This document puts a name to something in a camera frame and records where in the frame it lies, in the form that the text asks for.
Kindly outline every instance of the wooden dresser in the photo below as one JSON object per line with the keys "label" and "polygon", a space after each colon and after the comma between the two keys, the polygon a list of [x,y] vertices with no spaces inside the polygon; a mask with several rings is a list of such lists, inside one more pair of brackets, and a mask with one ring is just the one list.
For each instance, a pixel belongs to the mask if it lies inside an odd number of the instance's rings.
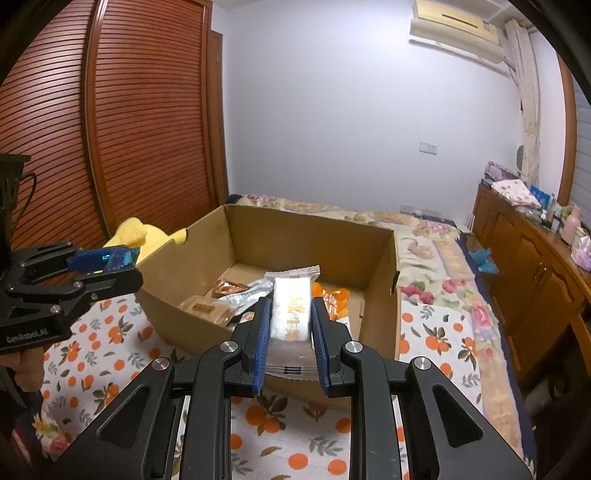
{"label": "wooden dresser", "polygon": [[480,185],[474,233],[492,251],[499,275],[491,287],[517,378],[533,372],[569,326],[591,374],[591,274],[571,260],[560,234],[526,219]]}

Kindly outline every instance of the snack package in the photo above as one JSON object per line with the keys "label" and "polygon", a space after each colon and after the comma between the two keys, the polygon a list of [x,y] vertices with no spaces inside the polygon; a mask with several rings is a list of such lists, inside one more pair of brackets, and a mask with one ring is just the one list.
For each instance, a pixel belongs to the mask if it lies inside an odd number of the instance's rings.
{"label": "snack package", "polygon": [[221,297],[225,297],[226,295],[242,293],[243,291],[247,290],[248,285],[245,285],[244,283],[234,283],[232,281],[226,280],[225,278],[220,278],[213,284],[212,297],[214,299],[219,299]]}
{"label": "snack package", "polygon": [[287,378],[318,378],[310,309],[312,283],[319,275],[318,265],[265,274],[265,278],[274,282],[267,373]]}
{"label": "snack package", "polygon": [[347,309],[347,301],[349,300],[350,291],[344,287],[335,288],[334,290],[325,290],[324,287],[314,282],[312,287],[313,297],[322,297],[326,311],[329,314],[330,320],[335,320],[347,326],[349,333],[351,326],[349,323],[349,311]]}
{"label": "snack package", "polygon": [[244,313],[249,307],[253,306],[258,299],[266,297],[273,291],[273,282],[268,278],[261,278],[250,282],[248,290],[240,293],[232,293],[221,297],[217,301],[222,302],[228,306],[230,310],[230,318]]}
{"label": "snack package", "polygon": [[238,320],[238,317],[234,317],[230,321],[230,323],[228,323],[228,325],[226,325],[226,328],[228,330],[234,331],[234,329],[236,328],[236,325],[238,325],[239,323],[250,322],[251,320],[254,320],[254,317],[255,317],[254,312],[245,312],[242,314],[242,317],[240,317],[239,320]]}
{"label": "snack package", "polygon": [[216,325],[226,326],[232,318],[227,304],[200,295],[189,297],[179,305],[179,308]]}

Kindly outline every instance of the orange snack package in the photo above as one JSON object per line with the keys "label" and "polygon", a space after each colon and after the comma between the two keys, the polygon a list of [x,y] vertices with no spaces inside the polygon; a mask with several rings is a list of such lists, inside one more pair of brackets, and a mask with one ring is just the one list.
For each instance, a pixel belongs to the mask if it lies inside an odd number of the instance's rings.
{"label": "orange snack package", "polygon": [[324,299],[324,305],[326,305],[330,320],[340,320],[349,316],[347,310],[349,295],[349,290],[344,287],[325,290],[318,282],[314,282],[312,285],[312,296]]}

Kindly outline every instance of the toiletry bottle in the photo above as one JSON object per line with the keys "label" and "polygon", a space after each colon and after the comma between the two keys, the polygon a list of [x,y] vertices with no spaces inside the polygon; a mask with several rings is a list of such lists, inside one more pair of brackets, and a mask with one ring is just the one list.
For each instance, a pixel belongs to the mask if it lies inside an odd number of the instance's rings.
{"label": "toiletry bottle", "polygon": [[581,209],[577,205],[573,205],[573,213],[571,213],[566,219],[564,228],[562,229],[562,240],[567,242],[569,245],[573,242],[577,228],[581,226],[580,217]]}

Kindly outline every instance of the yellow plush toy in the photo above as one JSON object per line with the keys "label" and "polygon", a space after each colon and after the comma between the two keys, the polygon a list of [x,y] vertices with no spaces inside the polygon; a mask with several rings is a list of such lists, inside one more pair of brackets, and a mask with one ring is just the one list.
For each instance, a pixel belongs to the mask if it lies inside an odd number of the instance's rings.
{"label": "yellow plush toy", "polygon": [[187,229],[183,228],[168,236],[160,228],[145,225],[137,218],[128,218],[119,225],[115,236],[105,244],[105,247],[114,247],[115,245],[126,245],[130,248],[139,247],[137,263],[140,263],[170,239],[174,240],[177,245],[183,245],[187,240]]}

